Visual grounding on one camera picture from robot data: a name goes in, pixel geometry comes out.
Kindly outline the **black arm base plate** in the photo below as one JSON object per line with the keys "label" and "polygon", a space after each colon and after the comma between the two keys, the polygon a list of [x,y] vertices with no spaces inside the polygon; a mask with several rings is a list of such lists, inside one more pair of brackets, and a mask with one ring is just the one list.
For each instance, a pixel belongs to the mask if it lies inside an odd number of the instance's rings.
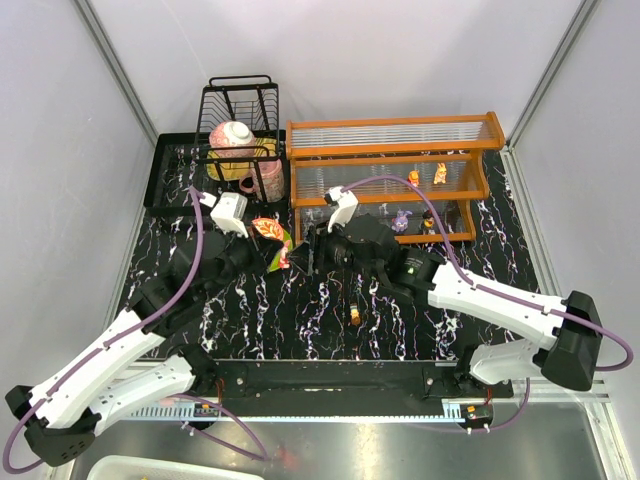
{"label": "black arm base plate", "polygon": [[487,386],[455,364],[391,360],[211,360],[198,369],[189,394],[244,398],[267,391],[401,391],[420,398],[509,399],[509,381]]}

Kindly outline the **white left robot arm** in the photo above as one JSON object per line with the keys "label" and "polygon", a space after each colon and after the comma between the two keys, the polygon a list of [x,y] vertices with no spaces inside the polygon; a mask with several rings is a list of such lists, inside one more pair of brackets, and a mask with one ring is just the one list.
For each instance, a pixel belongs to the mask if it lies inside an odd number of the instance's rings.
{"label": "white left robot arm", "polygon": [[208,297],[242,274],[265,272],[285,245],[281,236],[255,230],[245,236],[198,234],[69,365],[34,387],[12,388],[6,403],[38,461],[57,467],[77,458],[107,428],[153,401],[216,390],[213,361],[197,345],[178,348],[146,373],[115,379],[197,319]]}

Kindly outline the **brown rabbit toy figure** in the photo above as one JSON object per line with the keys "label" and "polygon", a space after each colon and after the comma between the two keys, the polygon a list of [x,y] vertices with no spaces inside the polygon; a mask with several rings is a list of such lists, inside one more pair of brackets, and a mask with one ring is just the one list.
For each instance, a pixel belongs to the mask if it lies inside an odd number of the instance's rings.
{"label": "brown rabbit toy figure", "polygon": [[447,166],[444,162],[438,163],[433,177],[434,185],[444,185],[447,183]]}

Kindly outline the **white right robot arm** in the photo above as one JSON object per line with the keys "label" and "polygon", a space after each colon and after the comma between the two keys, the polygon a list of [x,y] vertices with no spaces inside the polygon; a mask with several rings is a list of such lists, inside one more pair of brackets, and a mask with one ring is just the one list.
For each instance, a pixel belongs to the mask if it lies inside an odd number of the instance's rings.
{"label": "white right robot arm", "polygon": [[483,278],[441,255],[399,244],[369,214],[344,226],[323,222],[310,228],[289,260],[308,275],[351,271],[376,280],[399,303],[460,312],[518,335],[512,342],[466,348],[458,370],[478,383],[540,375],[573,391],[592,387],[602,335],[586,294],[563,299]]}

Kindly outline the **pink piglet toy figure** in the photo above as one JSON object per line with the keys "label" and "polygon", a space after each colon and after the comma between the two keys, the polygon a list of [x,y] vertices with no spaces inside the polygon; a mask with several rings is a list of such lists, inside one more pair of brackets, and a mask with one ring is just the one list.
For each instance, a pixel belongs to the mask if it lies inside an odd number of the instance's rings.
{"label": "pink piglet toy figure", "polygon": [[278,257],[279,269],[288,269],[290,267],[290,263],[288,260],[288,252],[289,252],[289,246],[285,244],[279,252],[279,257]]}

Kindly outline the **yellow bear toy figure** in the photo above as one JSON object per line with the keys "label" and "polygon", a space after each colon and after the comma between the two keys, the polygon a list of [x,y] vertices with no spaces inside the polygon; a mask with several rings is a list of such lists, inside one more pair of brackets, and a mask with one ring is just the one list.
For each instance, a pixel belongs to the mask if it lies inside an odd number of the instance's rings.
{"label": "yellow bear toy figure", "polygon": [[419,187],[421,184],[420,173],[418,170],[412,170],[409,172],[407,180],[414,187]]}

